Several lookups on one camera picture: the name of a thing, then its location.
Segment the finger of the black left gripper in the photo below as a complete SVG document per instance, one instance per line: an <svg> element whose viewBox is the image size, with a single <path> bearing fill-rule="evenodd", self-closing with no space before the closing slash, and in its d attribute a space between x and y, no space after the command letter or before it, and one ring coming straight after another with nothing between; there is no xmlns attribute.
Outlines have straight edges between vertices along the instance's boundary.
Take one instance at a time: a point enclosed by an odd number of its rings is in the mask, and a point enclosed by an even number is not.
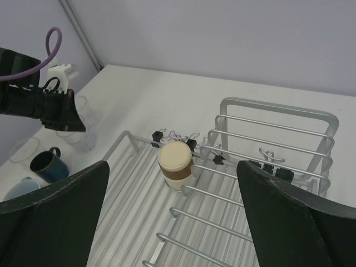
<svg viewBox="0 0 356 267"><path fill-rule="evenodd" d="M81 121L78 112L76 110L75 101L73 98L69 98L65 109L65 131L68 132L85 132L86 127Z"/></svg>

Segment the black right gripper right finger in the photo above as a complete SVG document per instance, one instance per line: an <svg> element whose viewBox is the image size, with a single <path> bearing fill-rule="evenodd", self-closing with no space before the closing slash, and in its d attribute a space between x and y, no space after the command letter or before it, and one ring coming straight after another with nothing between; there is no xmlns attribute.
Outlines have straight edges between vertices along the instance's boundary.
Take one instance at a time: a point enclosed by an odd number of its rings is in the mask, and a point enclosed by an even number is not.
<svg viewBox="0 0 356 267"><path fill-rule="evenodd" d="M355 208L248 161L236 174L260 266L355 266Z"/></svg>

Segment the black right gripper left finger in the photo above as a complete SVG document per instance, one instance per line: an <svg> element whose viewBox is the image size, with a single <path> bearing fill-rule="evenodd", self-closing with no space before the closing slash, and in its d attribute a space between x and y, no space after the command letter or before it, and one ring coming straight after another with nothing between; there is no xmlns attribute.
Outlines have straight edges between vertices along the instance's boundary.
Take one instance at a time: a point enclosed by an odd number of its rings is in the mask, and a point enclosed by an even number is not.
<svg viewBox="0 0 356 267"><path fill-rule="evenodd" d="M1 202L1 266L86 266L109 175L99 161Z"/></svg>

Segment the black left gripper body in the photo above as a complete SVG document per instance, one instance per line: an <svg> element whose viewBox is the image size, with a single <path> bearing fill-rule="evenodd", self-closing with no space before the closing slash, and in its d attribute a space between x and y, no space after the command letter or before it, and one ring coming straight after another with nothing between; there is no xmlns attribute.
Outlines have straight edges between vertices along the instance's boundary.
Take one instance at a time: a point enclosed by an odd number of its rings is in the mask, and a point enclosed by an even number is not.
<svg viewBox="0 0 356 267"><path fill-rule="evenodd" d="M40 115L42 125L55 131L75 130L74 92L44 93L43 108Z"/></svg>

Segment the light blue ceramic mug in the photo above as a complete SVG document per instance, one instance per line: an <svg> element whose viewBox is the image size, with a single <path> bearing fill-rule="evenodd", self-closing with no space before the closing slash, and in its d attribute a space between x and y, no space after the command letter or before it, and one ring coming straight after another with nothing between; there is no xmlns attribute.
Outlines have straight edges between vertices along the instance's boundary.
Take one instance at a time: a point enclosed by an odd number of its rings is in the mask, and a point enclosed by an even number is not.
<svg viewBox="0 0 356 267"><path fill-rule="evenodd" d="M6 193L4 197L4 201L11 200L17 198L19 196L28 194L30 192L36 191L40 189L41 184L33 178L25 177L19 183L14 185L9 192Z"/></svg>

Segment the cream steel cup brown band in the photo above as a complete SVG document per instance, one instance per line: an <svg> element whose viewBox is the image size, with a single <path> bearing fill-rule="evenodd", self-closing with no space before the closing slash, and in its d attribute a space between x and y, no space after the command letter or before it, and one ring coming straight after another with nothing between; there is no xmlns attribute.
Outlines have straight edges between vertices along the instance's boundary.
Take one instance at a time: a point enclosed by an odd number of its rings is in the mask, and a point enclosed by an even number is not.
<svg viewBox="0 0 356 267"><path fill-rule="evenodd" d="M159 149L158 164L165 182L173 190L180 191L190 182L194 161L189 146L184 142L170 142Z"/></svg>

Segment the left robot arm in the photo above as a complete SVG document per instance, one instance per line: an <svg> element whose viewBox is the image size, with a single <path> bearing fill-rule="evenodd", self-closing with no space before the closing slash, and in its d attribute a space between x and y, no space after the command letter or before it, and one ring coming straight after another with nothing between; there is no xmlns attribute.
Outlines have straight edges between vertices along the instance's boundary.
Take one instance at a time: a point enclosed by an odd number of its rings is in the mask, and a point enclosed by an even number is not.
<svg viewBox="0 0 356 267"><path fill-rule="evenodd" d="M58 92L59 79L39 86L39 72L1 82L1 114L39 119L50 130L85 132L72 89Z"/></svg>

